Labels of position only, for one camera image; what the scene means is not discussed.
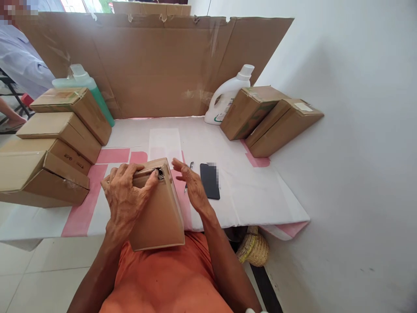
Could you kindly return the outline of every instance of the cardboard box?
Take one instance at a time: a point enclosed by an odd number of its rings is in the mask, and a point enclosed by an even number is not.
[[[0,153],[0,201],[38,207],[81,205],[89,179],[48,151]]]
[[[67,77],[71,63],[82,64],[115,119],[204,115],[216,89],[243,64],[255,67],[256,82],[293,21],[95,16],[39,12],[17,24],[56,78]]]
[[[112,127],[88,88],[49,89],[30,108],[39,113],[74,112],[102,146],[108,143],[112,133]]]
[[[163,20],[171,15],[191,14],[191,5],[187,4],[113,1],[113,9],[116,14],[158,14]]]
[[[22,139],[60,139],[91,164],[97,161],[101,150],[100,143],[72,112],[36,113],[16,135]]]
[[[159,183],[140,214],[129,240],[133,251],[185,244],[184,225],[173,177],[166,158],[149,161],[133,176],[133,185],[142,188],[154,169]]]
[[[323,116],[301,99],[281,100],[246,139],[246,145],[254,157],[268,157]]]
[[[220,128],[229,140],[247,138],[278,101],[287,98],[271,86],[242,88]]]
[[[12,139],[0,148],[1,152],[49,151],[71,167],[88,175],[91,164],[80,156],[73,148],[59,139]]]

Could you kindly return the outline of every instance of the white shirt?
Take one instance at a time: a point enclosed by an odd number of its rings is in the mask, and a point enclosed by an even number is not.
[[[13,25],[0,24],[0,68],[32,99],[53,88],[54,75],[26,36]]]

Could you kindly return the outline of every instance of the pen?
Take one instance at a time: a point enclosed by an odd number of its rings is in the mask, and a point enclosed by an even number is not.
[[[190,170],[192,170],[192,166],[194,165],[194,162],[191,162],[190,164]],[[187,184],[185,184],[185,189],[184,189],[184,193],[187,192]]]

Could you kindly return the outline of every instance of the white tablecloth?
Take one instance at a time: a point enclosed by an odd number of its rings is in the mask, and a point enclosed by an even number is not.
[[[104,234],[110,212],[100,180],[121,163],[147,161],[151,130],[169,128],[179,132],[183,160],[187,164],[193,161],[195,172],[200,172],[201,163],[216,164],[221,199],[210,203],[223,228],[260,225],[288,240],[309,222],[269,159],[254,159],[242,141],[229,141],[219,126],[204,123],[202,117],[129,119],[116,121],[109,143],[89,172],[90,193],[81,206],[13,205],[0,227],[0,241],[30,250],[43,238]],[[183,184],[176,182],[185,229],[201,231],[201,219],[184,195]]]

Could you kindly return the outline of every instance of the white bottle cap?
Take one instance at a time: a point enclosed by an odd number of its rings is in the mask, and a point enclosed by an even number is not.
[[[73,71],[75,80],[77,81],[90,77],[90,75],[84,70],[84,67],[81,64],[71,64],[70,68]]]
[[[249,80],[251,78],[252,71],[254,68],[255,67],[253,65],[245,64],[238,73],[238,75],[236,75],[236,78],[239,80]]]

